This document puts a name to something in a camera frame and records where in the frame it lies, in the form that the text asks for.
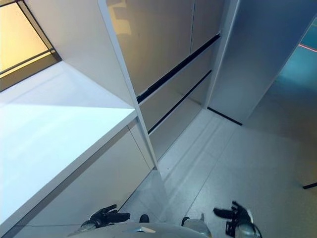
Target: window frame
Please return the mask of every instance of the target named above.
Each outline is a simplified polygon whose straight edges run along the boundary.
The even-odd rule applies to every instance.
[[[9,4],[13,4],[13,3],[16,3],[19,6],[20,10],[23,12],[25,17],[27,18],[27,20],[29,21],[29,23],[31,24],[33,29],[35,30],[35,32],[38,34],[38,36],[41,38],[43,43],[48,48],[48,50],[41,52],[35,56],[32,56],[32,57],[30,57],[30,58],[28,58],[28,59],[26,59],[18,64],[15,64],[15,65],[1,71],[0,72],[0,92],[13,86],[14,84],[16,84],[18,82],[21,82],[22,80],[32,76],[33,74],[36,74],[36,73],[40,72],[41,70],[46,69],[47,67],[50,67],[53,64],[61,61],[61,57],[59,56],[59,54],[57,53],[57,51],[53,47],[52,43],[49,41],[49,39],[45,35],[44,31],[42,30],[42,28],[40,27],[40,25],[36,21],[34,15],[30,11],[29,7],[26,5],[24,0],[0,0],[0,8],[5,7],[6,5],[9,5]],[[13,71],[13,72],[1,77],[2,74],[6,73],[6,72],[18,67],[18,66],[21,66],[22,64],[27,63],[27,62],[29,62],[29,61],[31,61],[39,56],[47,54],[49,52],[50,52],[49,55],[42,57],[42,58],[40,58],[32,63],[29,63],[29,64],[15,70],[15,71]]]

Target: white cabinet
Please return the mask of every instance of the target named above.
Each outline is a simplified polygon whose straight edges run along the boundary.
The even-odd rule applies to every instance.
[[[27,222],[30,220],[27,215],[18,225],[81,224],[101,208],[112,204],[120,208],[149,172],[149,166],[126,126],[47,196],[34,209],[40,212],[31,221]],[[69,231],[61,229],[58,237]],[[16,237],[29,232],[36,238],[44,237],[46,230],[23,228]]]
[[[225,0],[195,0],[191,53],[219,32]]]
[[[136,95],[190,54],[194,0],[107,0]]]

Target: white shelf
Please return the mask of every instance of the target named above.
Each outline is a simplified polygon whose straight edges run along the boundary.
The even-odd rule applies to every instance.
[[[0,93],[0,236],[136,116],[64,62]]]

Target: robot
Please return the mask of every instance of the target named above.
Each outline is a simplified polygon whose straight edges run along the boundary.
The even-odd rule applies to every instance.
[[[70,234],[71,238],[206,238],[212,237],[204,222],[200,219],[184,217],[181,226],[150,223],[144,214],[139,223],[124,223],[130,219],[130,213],[118,213],[112,205],[94,213],[81,227]],[[232,202],[231,210],[214,208],[213,212],[228,219],[225,233],[233,238],[262,238],[259,228],[253,223],[252,214],[237,202]]]

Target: drawer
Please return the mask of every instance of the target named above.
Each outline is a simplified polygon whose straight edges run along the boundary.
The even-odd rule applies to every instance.
[[[116,203],[119,209],[149,172],[126,126],[18,225],[81,224],[103,207]]]
[[[150,130],[211,69],[214,49],[215,46],[211,45],[140,104],[147,130]]]
[[[176,138],[201,110],[206,97],[210,75],[150,134],[157,159],[166,152]]]
[[[195,0],[191,54],[220,31],[225,0]]]

